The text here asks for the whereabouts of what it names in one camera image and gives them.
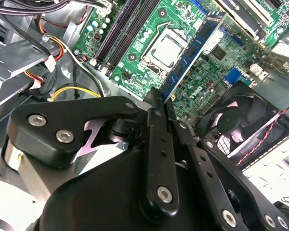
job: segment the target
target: cpu socket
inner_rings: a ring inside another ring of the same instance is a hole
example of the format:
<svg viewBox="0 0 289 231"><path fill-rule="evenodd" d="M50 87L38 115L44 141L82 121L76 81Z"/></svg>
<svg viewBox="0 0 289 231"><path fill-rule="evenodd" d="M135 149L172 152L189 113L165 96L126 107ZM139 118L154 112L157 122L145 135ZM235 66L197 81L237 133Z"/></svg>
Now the cpu socket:
<svg viewBox="0 0 289 231"><path fill-rule="evenodd" d="M166 28L146 50L142 60L151 70L166 74L176 65L187 45L178 33Z"/></svg>

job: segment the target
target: motherboard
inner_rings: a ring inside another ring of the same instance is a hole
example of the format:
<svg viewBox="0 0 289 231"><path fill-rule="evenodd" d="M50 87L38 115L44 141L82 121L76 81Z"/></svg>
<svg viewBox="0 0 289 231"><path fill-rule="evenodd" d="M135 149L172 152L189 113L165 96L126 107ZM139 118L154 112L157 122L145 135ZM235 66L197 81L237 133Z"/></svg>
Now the motherboard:
<svg viewBox="0 0 289 231"><path fill-rule="evenodd" d="M283 72L270 50L289 29L289 0L109 0L74 47L125 91L152 87L193 126L237 81Z"/></svg>

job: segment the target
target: red wire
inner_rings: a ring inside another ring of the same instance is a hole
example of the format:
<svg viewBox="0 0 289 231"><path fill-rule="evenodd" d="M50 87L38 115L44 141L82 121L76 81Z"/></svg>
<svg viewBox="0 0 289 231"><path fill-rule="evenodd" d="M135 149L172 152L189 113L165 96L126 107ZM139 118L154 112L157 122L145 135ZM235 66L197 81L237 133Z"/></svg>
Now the red wire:
<svg viewBox="0 0 289 231"><path fill-rule="evenodd" d="M86 8L85 8L85 10L84 10L84 12L82 14L82 17L81 17L80 21L76 23L77 26L79 26L80 24L83 23L83 21L85 20L85 16L86 16L87 11L88 11L88 5L86 5ZM67 28L67 26L63 26L63 25L60 25L60 24L53 23L53 22L51 22L51 21L49 21L49 20L47 20L45 18L43 18L43 20L45 22L53 25L53 26L57 26L57 27L60 27L60 28Z"/></svg>
<svg viewBox="0 0 289 231"><path fill-rule="evenodd" d="M288 111L288 110L289 110L289 107L287 107L286 109L284 109L284 110L281 112L280 116L283 115L283 114L284 114L286 111ZM239 162L236 164L236 166L239 166L250 154L252 154L252 153L263 143L263 141L268 137L270 131L273 129L274 124L278 121L279 117L276 118L276 120L275 120L273 123L270 124L270 127L269 127L269 129L265 132L264 137L258 142L258 144L257 144L255 147L253 147L252 150L250 150L248 153L246 153L245 156L239 160Z"/></svg>

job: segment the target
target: computer fan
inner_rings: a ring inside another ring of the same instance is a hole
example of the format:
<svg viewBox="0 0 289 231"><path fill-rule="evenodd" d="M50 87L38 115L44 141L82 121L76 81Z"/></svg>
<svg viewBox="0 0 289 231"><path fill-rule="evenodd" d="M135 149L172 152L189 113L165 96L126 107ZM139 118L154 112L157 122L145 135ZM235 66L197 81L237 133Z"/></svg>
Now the computer fan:
<svg viewBox="0 0 289 231"><path fill-rule="evenodd" d="M234 162L253 148L264 136L267 126L278 117L279 109L242 82L236 83L195 124L200 138L227 142L219 148ZM289 118L282 115L270 135L252 156L279 142L289 132Z"/></svg>

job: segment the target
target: screw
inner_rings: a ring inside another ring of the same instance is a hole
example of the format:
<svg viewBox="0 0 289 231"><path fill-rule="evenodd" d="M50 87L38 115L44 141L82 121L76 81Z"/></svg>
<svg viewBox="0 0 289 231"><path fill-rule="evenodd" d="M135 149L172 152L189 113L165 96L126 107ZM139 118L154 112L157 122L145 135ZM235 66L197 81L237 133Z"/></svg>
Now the screw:
<svg viewBox="0 0 289 231"><path fill-rule="evenodd" d="M161 114L158 110L154 110L154 113L155 113L156 115L158 115L159 117L162 117L162 114Z"/></svg>
<svg viewBox="0 0 289 231"><path fill-rule="evenodd" d="M126 103L125 105L129 108L134 108L133 104L131 104L131 103Z"/></svg>
<svg viewBox="0 0 289 231"><path fill-rule="evenodd" d="M61 143L71 143L74 140L73 133L67 130L58 131L56 137Z"/></svg>
<svg viewBox="0 0 289 231"><path fill-rule="evenodd" d="M172 193L164 186L158 188L158 197L167 204L172 201Z"/></svg>
<svg viewBox="0 0 289 231"><path fill-rule="evenodd" d="M182 127L183 129L187 129L187 126L182 122L180 122L180 127Z"/></svg>
<svg viewBox="0 0 289 231"><path fill-rule="evenodd" d="M266 222L267 222L270 226L272 226L273 228L276 228L276 224L275 224L275 222L273 221L273 219L272 219L270 216L265 215L264 217L265 217Z"/></svg>
<svg viewBox="0 0 289 231"><path fill-rule="evenodd" d="M213 148L213 144L209 141L206 142L206 145L209 147L209 148Z"/></svg>
<svg viewBox="0 0 289 231"><path fill-rule="evenodd" d="M281 218L280 216L277 216L278 222L281 224L282 227L284 227L285 229L288 229L288 225L287 223L284 221L283 218Z"/></svg>
<svg viewBox="0 0 289 231"><path fill-rule="evenodd" d="M236 219L231 212L229 212L228 210L223 210L222 215L228 225L230 225L233 228L236 226Z"/></svg>
<svg viewBox="0 0 289 231"><path fill-rule="evenodd" d="M47 123L47 120L41 115L32 115L29 116L28 122L32 126L43 127Z"/></svg>

